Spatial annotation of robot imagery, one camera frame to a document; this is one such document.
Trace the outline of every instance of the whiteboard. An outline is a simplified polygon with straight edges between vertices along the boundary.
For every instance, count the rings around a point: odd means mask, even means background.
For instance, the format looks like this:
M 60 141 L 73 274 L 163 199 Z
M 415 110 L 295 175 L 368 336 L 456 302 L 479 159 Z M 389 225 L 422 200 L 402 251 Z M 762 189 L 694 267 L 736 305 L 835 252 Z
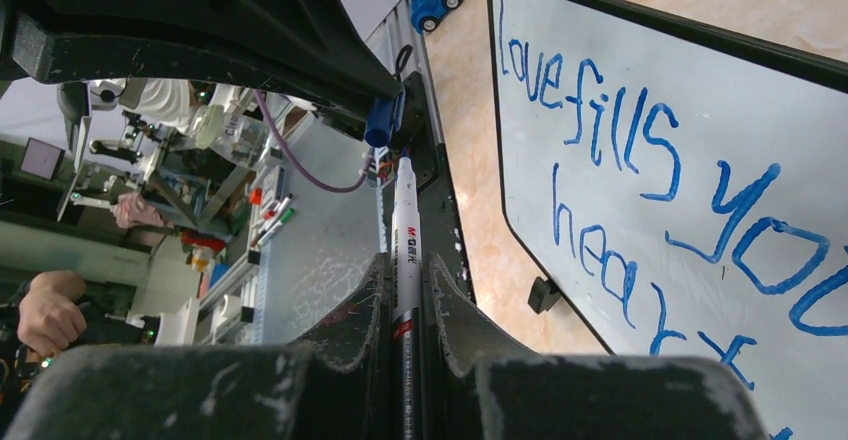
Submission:
M 618 354 L 848 438 L 848 66 L 620 0 L 489 0 L 504 216 Z

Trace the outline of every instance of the monitor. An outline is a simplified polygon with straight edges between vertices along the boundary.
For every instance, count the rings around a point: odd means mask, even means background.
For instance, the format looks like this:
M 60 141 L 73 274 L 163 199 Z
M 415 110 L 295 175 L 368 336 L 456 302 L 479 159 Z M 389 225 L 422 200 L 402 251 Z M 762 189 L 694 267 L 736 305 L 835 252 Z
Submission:
M 59 174 L 59 167 L 62 166 L 64 158 L 65 151 L 61 148 L 30 138 L 24 150 L 21 171 L 45 180 L 54 180 Z

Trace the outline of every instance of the person's hand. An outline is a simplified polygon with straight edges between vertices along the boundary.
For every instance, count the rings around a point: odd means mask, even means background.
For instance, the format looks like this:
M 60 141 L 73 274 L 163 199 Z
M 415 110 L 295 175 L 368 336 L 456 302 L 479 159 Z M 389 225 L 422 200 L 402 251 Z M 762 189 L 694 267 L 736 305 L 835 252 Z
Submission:
M 68 348 L 86 328 L 79 307 L 49 288 L 31 290 L 18 310 L 18 339 L 44 357 Z

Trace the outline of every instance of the marble surface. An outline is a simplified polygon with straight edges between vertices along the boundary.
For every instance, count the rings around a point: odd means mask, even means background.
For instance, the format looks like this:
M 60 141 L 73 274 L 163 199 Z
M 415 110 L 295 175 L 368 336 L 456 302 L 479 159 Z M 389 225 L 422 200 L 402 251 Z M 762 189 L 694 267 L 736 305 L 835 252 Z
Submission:
M 848 61 L 848 0 L 629 1 Z M 567 303 L 527 306 L 541 272 L 501 213 L 486 0 L 465 0 L 426 42 L 478 305 L 534 350 L 603 352 Z

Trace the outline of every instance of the marker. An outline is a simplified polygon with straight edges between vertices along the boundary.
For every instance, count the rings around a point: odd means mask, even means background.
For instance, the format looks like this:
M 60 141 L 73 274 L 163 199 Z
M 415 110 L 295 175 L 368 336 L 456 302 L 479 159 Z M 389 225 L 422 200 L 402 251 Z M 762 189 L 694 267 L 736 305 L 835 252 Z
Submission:
M 421 241 L 415 173 L 398 162 L 392 212 L 392 407 L 396 438 L 423 437 L 421 385 Z
M 262 226 L 262 230 L 264 230 L 264 229 L 270 227 L 271 224 L 277 218 L 280 218 L 280 215 L 282 215 L 283 212 L 286 211 L 286 208 L 288 208 L 288 206 L 291 205 L 291 202 L 292 202 L 293 199 L 294 199 L 294 195 L 292 195 L 291 193 L 288 194 L 286 196 L 286 198 L 284 198 L 283 201 L 280 202 L 276 207 L 266 211 L 265 215 L 263 215 L 259 220 L 254 222 L 254 224 L 251 225 L 250 228 L 257 228 L 257 227 Z
M 253 237 L 253 241 L 250 243 L 250 247 L 256 248 L 256 246 L 260 244 L 260 240 L 262 240 L 263 237 L 267 236 L 268 233 L 270 233 L 272 230 L 275 230 L 277 226 L 283 223 L 284 221 L 287 222 L 292 215 L 294 215 L 294 209 L 290 208 L 285 213 L 281 212 L 280 214 L 275 215 L 274 218 L 272 218 L 271 220 L 268 220 L 265 226 L 262 227 L 262 230 L 257 233 L 255 237 Z
M 279 230 L 282 225 L 285 225 L 289 221 L 289 219 L 291 219 L 291 217 L 294 215 L 295 211 L 296 210 L 293 209 L 293 208 L 288 209 L 288 211 L 286 211 L 286 213 L 283 214 L 282 217 L 280 217 L 280 221 L 277 222 L 276 225 L 271 227 L 268 230 L 268 233 L 266 233 L 261 238 L 259 238 L 259 241 L 257 242 L 257 244 L 259 246 L 262 246 L 265 243 L 265 241 L 267 241 L 269 238 L 273 237 L 274 234 L 277 233 L 277 230 Z

